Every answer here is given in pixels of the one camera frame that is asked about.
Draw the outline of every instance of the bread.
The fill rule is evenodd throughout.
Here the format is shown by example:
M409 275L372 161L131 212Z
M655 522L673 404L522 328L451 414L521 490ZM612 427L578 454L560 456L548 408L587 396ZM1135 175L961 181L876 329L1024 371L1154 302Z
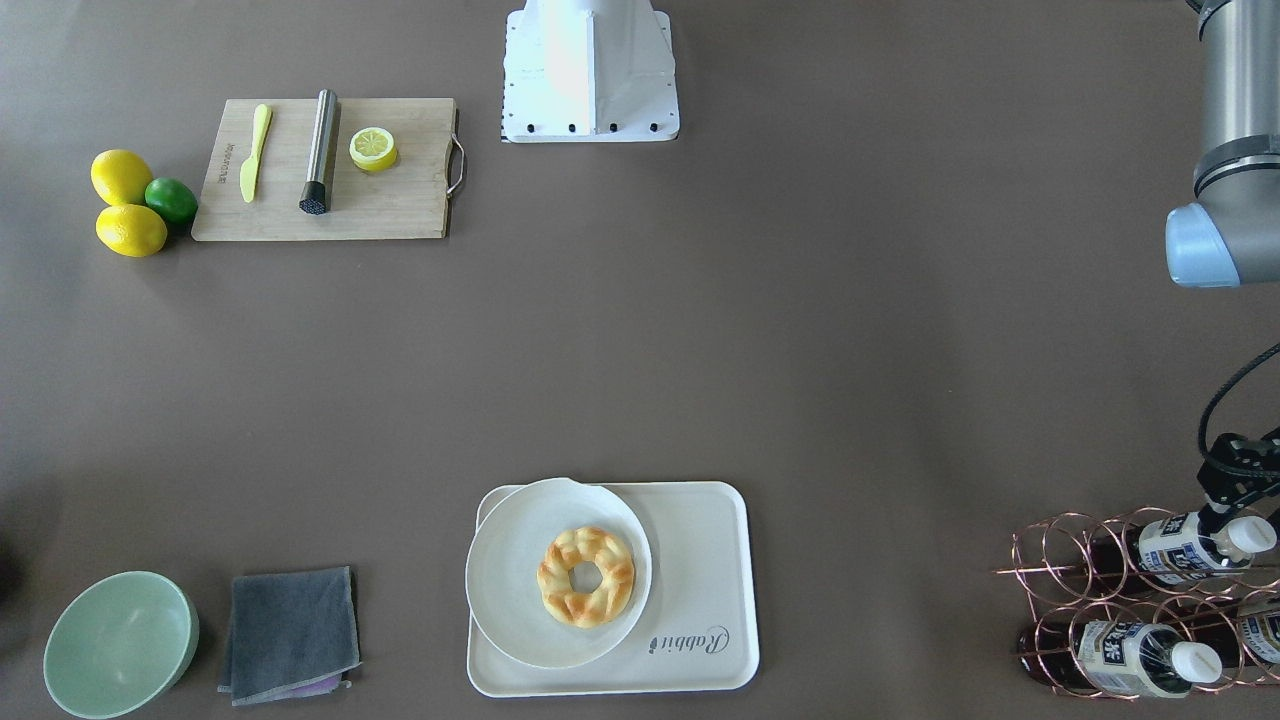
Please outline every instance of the bread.
M581 562L600 569L600 587L581 593L573 589L570 571ZM543 606L566 625L595 628L617 618L631 600L636 568L631 551L616 536L600 528L564 530L556 537L538 568Z

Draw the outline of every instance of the bottle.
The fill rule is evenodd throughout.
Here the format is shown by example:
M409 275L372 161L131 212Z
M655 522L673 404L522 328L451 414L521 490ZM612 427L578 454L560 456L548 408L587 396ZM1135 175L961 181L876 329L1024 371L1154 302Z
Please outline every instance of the bottle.
M1076 693L1179 698L1222 675L1213 648L1185 641L1169 625L1094 620L1071 630L1066 623L1044 623L1038 647L1036 626L1023 630L1016 650L1033 680Z
M1207 619L1192 619L1187 624L1196 642L1212 647L1226 667L1280 665L1280 597L1231 605L1224 607L1221 615L1211 612Z
M1123 550L1110 536L1096 538L1089 543L1089 559L1102 588L1119 589L1125 597L1243 573L1254 555L1276 544L1275 528L1254 515L1235 518L1221 530L1206 536L1201 532L1199 514L1183 512L1142 529L1128 525L1123 537ZM1123 575L1126 555L1132 564L1128 575ZM1139 575L1134 568L1146 574Z

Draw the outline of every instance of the cloth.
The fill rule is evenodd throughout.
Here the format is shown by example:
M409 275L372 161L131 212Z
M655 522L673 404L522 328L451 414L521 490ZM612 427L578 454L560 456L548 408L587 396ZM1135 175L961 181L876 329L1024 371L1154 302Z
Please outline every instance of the cloth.
M333 692L357 665L351 568L232 580L218 692L233 706Z

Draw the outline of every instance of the butter knife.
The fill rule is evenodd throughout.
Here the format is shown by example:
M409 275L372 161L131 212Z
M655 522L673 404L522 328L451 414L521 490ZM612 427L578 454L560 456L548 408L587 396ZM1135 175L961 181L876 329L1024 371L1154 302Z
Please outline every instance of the butter knife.
M241 195L244 202L253 201L257 190L257 165L262 161L262 143L266 141L266 128L271 124L271 106L259 105L253 109L253 146L248 160L241 165Z

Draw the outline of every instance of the white tray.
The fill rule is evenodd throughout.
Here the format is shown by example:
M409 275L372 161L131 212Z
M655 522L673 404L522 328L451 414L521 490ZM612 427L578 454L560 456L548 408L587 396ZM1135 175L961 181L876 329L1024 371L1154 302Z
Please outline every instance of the white tray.
M518 486L494 488L480 520ZM653 588L631 634L599 660L567 670L517 662L475 620L467 676L489 697L728 691L760 664L746 503L719 482L609 483L640 518L653 552Z

